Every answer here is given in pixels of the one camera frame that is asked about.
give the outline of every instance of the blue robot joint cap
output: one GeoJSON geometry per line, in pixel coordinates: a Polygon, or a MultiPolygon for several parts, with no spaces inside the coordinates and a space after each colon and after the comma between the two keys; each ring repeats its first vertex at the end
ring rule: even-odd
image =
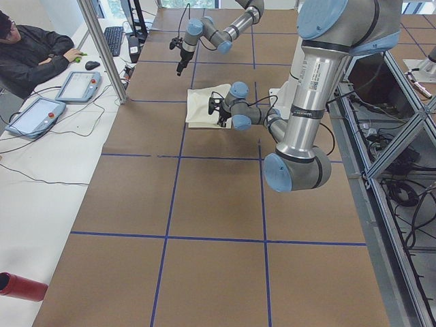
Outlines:
{"type": "Polygon", "coordinates": [[[238,99],[245,99],[248,92],[249,88],[244,82],[235,82],[230,88],[230,94],[238,99]]]}

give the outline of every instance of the aluminum pole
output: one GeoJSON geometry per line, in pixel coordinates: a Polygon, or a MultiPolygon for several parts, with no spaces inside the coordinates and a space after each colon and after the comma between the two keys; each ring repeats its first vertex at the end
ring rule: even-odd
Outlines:
{"type": "Polygon", "coordinates": [[[111,81],[116,95],[119,98],[120,104],[124,104],[126,102],[127,95],[123,83],[121,83],[118,71],[116,70],[115,62],[112,58],[112,54],[109,51],[106,39],[104,38],[102,28],[98,23],[97,14],[95,13],[92,1],[77,0],[77,2],[79,4],[80,10],[82,11],[84,21],[88,26],[89,33],[94,40],[95,47],[97,48],[97,51],[102,58],[103,65],[106,68],[106,72],[109,75],[109,80],[111,81]]]}

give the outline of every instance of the computer keyboard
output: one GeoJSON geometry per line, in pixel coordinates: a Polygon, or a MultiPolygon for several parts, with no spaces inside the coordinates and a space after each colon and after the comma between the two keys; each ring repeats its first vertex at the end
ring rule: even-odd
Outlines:
{"type": "Polygon", "coordinates": [[[121,43],[123,43],[123,32],[124,28],[122,26],[106,27],[104,30],[104,37],[114,57],[120,55],[121,43]]]}

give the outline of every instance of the window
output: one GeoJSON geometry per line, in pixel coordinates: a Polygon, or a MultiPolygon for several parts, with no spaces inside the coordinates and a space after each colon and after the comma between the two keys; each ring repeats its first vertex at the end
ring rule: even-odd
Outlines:
{"type": "Polygon", "coordinates": [[[218,0],[161,0],[162,6],[166,8],[184,8],[188,3],[191,8],[218,8],[218,0]]]}

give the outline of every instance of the computer mouse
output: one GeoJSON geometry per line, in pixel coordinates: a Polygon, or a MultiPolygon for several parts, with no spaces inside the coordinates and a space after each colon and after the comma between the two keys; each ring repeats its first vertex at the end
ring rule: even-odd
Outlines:
{"type": "Polygon", "coordinates": [[[88,61],[84,64],[84,68],[86,70],[92,70],[94,68],[97,68],[98,66],[100,66],[100,63],[98,61],[88,61]]]}

